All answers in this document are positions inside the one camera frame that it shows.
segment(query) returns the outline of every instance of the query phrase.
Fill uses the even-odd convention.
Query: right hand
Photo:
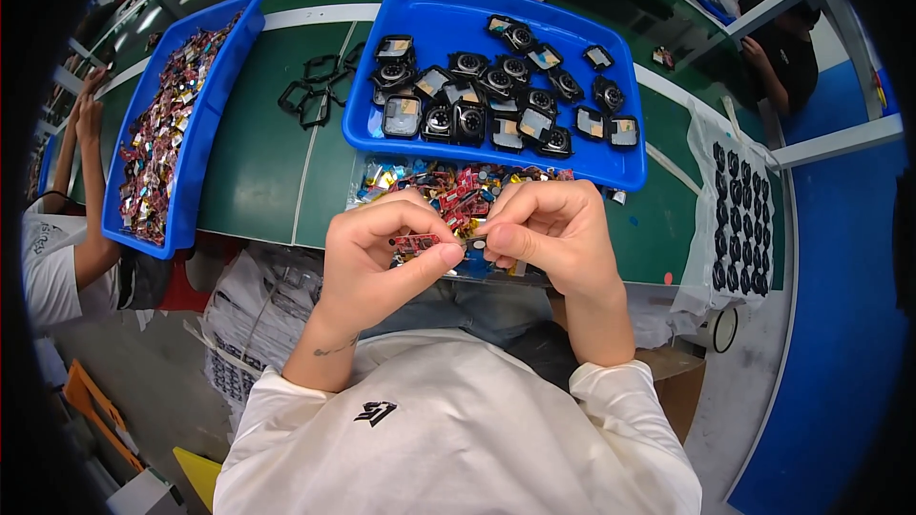
[[[388,269],[394,247],[388,240],[435,233],[441,243],[400,267]],[[325,239],[322,298],[313,315],[349,338],[385,320],[464,258],[452,230],[416,189],[388,194],[331,219]]]
[[[81,145],[98,142],[102,136],[102,102],[86,97],[80,105],[76,122],[76,139]]]
[[[529,262],[560,294],[598,299],[620,283],[604,200],[592,182],[504,186],[477,235],[487,235],[484,258],[502,268]]]
[[[86,74],[86,78],[83,80],[83,89],[80,91],[80,94],[76,97],[76,102],[73,103],[73,108],[70,110],[70,120],[74,122],[79,122],[80,119],[80,110],[83,107],[83,102],[88,98],[92,99],[95,96],[95,92],[98,91],[99,86],[102,85],[102,80],[105,78],[105,73],[108,69],[104,66],[100,66]]]

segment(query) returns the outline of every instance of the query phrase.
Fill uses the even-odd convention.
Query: gray floor
[[[172,455],[182,447],[222,463],[229,451],[229,408],[203,375],[204,347],[181,325],[193,313],[156,312],[141,332],[132,312],[99,324],[55,330],[63,361],[78,359],[125,419],[141,458],[177,485],[190,515],[209,511]],[[124,484],[135,475],[109,444],[100,440],[103,461]]]

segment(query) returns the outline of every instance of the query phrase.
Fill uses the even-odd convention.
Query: jeans
[[[437,280],[359,337],[421,328],[460,328],[500,349],[508,349],[532,325],[552,318],[547,292],[539,287]]]

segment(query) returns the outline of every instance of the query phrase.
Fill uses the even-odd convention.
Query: white t-shirt
[[[213,513],[699,513],[648,366],[583,364],[575,400],[455,329],[359,343],[339,394],[267,368]]]
[[[117,310],[118,263],[76,291],[73,248],[86,239],[84,216],[45,215],[39,199],[22,215],[22,277],[33,326],[82,322]]]

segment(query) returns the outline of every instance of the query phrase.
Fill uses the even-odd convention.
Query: black logo
[[[363,404],[364,412],[353,418],[354,422],[360,420],[369,420],[369,425],[375,425],[382,421],[382,418],[394,412],[397,404],[391,402],[366,402]]]

